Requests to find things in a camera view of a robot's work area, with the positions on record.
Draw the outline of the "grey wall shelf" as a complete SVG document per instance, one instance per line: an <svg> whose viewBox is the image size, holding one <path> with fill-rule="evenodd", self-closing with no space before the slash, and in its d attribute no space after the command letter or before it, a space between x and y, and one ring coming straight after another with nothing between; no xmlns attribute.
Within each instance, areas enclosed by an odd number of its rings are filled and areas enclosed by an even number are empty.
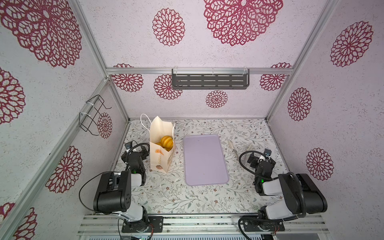
<svg viewBox="0 0 384 240"><path fill-rule="evenodd" d="M250 85L250 74L248 70L241 74L202 74L172 69L171 80L175 90L246 90Z"/></svg>

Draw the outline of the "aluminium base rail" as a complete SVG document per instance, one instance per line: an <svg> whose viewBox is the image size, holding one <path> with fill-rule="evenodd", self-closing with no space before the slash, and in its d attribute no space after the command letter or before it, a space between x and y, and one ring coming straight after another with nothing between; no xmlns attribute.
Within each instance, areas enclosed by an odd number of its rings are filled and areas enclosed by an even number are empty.
<svg viewBox="0 0 384 240"><path fill-rule="evenodd" d="M149 215L155 236L161 235L219 235L239 234L238 221L246 214L156 214ZM113 215L85 215L80 223L76 236L118 236L132 235L133 232L123 233L126 225L118 222L118 216ZM242 229L251 234L328 234L325 220L319 214L308 215L292 221L279 222L269 231L261 231L250 221L241 223Z"/></svg>

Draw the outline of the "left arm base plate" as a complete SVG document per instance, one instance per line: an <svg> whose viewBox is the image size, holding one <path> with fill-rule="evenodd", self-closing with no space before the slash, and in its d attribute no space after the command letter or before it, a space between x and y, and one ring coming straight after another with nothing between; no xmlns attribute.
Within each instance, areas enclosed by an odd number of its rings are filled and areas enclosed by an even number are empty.
<svg viewBox="0 0 384 240"><path fill-rule="evenodd" d="M136 222L124 222L122 233L161 233L163 231L164 217L149 216Z"/></svg>

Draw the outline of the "small yellow croissant piece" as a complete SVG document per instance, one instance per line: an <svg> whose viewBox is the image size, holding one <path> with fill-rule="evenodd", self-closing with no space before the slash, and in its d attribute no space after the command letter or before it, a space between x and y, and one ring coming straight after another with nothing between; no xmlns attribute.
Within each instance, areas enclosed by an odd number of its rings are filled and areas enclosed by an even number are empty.
<svg viewBox="0 0 384 240"><path fill-rule="evenodd" d="M160 140L160 146L166 149L168 152L173 149L174 141L171 136L164 136Z"/></svg>

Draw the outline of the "printed paper bag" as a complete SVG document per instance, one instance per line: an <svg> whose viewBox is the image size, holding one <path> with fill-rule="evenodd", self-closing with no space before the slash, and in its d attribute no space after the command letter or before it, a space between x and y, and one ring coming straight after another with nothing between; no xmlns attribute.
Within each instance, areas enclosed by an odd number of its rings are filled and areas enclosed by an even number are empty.
<svg viewBox="0 0 384 240"><path fill-rule="evenodd" d="M175 124L163 121L155 117L152 121L146 114L141 114L142 126L150 133L150 167L153 171L167 173L174 156L175 145L169 152L160 146L160 140L164 136L171 136L174 140Z"/></svg>

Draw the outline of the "lavender tray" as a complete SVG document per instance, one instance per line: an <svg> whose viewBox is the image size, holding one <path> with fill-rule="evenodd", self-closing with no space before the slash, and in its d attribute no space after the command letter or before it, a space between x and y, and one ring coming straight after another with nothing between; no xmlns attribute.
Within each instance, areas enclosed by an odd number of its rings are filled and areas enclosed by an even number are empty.
<svg viewBox="0 0 384 240"><path fill-rule="evenodd" d="M218 135L187 135L183 147L187 185L221 185L229 181Z"/></svg>

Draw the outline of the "floral table mat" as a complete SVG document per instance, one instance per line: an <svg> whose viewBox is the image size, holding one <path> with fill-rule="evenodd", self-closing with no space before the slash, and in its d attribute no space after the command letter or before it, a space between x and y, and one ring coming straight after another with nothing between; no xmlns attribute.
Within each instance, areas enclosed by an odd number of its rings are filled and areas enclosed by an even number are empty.
<svg viewBox="0 0 384 240"><path fill-rule="evenodd" d="M176 152L166 174L147 171L147 181L133 189L133 199L150 214L229 214L255 213L273 204L279 196L265 197L256 193L254 176L237 161L229 148L231 140L238 148L253 145L256 151L272 151L276 161L273 176L286 173L273 135L264 120L176 120ZM229 181L221 185L189 186L185 181L183 138L187 135L216 134L220 137Z"/></svg>

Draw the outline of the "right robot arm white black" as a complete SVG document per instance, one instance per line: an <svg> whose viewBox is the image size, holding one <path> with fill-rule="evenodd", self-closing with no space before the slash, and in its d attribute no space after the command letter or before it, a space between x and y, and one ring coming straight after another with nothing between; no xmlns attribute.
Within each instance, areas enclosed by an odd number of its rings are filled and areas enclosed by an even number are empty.
<svg viewBox="0 0 384 240"><path fill-rule="evenodd" d="M271 154L269 149L262 153L250 150L238 157L241 166L254 175L253 185L260 196L283 196L282 200L261 207L257 220L286 222L326 212L328 202L307 174L288 172L272 177L276 162Z"/></svg>

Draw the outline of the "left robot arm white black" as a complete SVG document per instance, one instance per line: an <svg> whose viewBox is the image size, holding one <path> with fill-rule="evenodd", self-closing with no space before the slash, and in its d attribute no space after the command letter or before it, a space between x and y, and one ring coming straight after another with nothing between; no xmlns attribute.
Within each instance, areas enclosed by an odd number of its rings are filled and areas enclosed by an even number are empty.
<svg viewBox="0 0 384 240"><path fill-rule="evenodd" d="M118 215L126 224L149 223L145 207L132 199L132 189L142 187L147 180L144 160L150 154L148 143L126 144L122 154L126 168L121 172L103 172L93 201L93 211L98 214Z"/></svg>

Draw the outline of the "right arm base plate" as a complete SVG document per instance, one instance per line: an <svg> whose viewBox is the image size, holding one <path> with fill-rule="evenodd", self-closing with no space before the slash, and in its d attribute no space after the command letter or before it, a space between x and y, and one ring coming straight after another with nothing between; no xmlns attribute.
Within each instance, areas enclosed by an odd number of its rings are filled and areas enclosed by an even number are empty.
<svg viewBox="0 0 384 240"><path fill-rule="evenodd" d="M242 217L241 225L245 232L283 232L286 230L282 222L261 221L254 217Z"/></svg>

